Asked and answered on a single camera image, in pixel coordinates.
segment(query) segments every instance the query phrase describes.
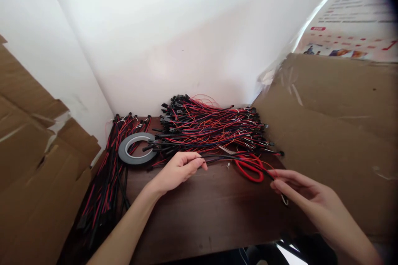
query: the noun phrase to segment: brown table surface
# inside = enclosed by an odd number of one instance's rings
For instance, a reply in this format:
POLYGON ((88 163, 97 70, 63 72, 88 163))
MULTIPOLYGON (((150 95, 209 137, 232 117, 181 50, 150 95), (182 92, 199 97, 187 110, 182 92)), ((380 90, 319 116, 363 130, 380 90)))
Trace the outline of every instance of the brown table surface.
MULTIPOLYGON (((161 128, 157 117, 151 128, 161 128)), ((263 154, 262 160, 283 168, 273 155, 263 154)), ((130 202, 160 170, 129 168, 126 192, 130 202)), ((286 207, 270 182, 266 176, 263 183, 249 181, 232 161, 198 170, 158 201, 131 263, 156 264, 267 243, 281 239, 281 234, 294 237, 297 229, 314 232, 304 213, 292 202, 286 207)))

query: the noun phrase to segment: cable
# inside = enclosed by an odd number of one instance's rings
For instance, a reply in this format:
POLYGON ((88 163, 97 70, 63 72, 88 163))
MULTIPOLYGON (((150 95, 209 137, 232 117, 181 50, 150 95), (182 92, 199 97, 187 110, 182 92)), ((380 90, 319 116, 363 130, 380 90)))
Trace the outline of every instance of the cable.
MULTIPOLYGON (((126 137, 138 132, 147 132, 151 120, 150 115, 145 120, 138 120, 137 115, 133 116, 132 113, 125 117, 116 114, 112 120, 104 160, 89 187, 89 195, 83 201, 84 209, 77 224, 77 229, 81 230, 86 238, 85 248, 90 252, 94 252, 106 239, 120 220, 123 211, 130 207, 126 194, 128 169, 126 164, 119 160, 119 146, 126 137)), ((137 148, 138 144, 134 143, 128 148, 129 154, 133 154, 137 148)))

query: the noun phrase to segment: cardboard flap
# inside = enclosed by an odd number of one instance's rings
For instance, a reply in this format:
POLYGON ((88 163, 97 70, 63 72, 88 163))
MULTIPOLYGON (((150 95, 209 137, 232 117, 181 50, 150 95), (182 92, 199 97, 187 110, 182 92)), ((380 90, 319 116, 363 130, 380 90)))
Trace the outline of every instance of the cardboard flap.
POLYGON ((285 152, 286 168, 333 188, 368 236, 386 239, 398 179, 396 126, 389 126, 398 119, 396 66, 299 56, 289 56, 253 104, 269 124, 266 137, 285 152))
POLYGON ((54 99, 4 46, 0 46, 0 94, 28 114, 47 119, 43 122, 46 127, 53 125, 51 120, 68 111, 68 108, 60 100, 54 99))
POLYGON ((96 157, 101 147, 98 140, 89 135, 75 119, 69 119, 58 132, 58 136, 72 148, 86 156, 90 162, 96 157))
POLYGON ((91 179, 87 168, 76 181, 77 166, 78 159, 56 145, 32 176, 23 177, 0 194, 0 201, 8 206, 0 211, 0 220, 10 223, 0 243, 2 264, 28 263, 32 258, 40 263, 39 259, 50 260, 49 256, 56 260, 60 250, 47 253, 46 248, 59 247, 59 243, 49 242, 63 243, 67 237, 91 179), (72 223, 65 226, 66 219, 72 223))
POLYGON ((50 136, 47 130, 26 123, 3 137, 0 143, 0 192, 39 166, 50 136))
POLYGON ((290 54, 275 79, 306 109, 398 144, 398 65, 290 54))

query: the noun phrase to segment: tape roll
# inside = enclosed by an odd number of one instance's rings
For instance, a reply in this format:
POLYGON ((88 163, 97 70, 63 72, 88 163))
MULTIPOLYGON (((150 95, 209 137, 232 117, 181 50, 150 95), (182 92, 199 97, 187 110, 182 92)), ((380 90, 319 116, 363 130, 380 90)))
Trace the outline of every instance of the tape roll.
POLYGON ((148 140, 154 140, 155 136, 151 135, 150 133, 147 132, 139 132, 132 134, 128 136, 126 139, 124 139, 119 146, 119 157, 122 161, 124 161, 126 164, 144 164, 148 161, 150 161, 152 158, 154 158, 157 154, 157 152, 153 152, 152 149, 149 150, 149 152, 143 156, 140 157, 134 157, 131 156, 127 150, 129 147, 134 144, 135 142, 139 141, 148 141, 148 140))

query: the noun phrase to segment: right hand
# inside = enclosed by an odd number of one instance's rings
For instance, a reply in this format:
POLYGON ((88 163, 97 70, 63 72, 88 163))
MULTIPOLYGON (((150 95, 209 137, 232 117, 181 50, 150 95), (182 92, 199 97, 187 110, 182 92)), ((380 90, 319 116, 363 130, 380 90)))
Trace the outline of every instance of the right hand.
POLYGON ((276 180, 271 188, 296 203, 321 235, 360 264, 383 264, 377 251, 328 186, 290 170, 270 170, 276 180))
POLYGON ((177 152, 148 184, 164 195, 187 181, 200 167, 207 171, 206 161, 199 153, 177 152))

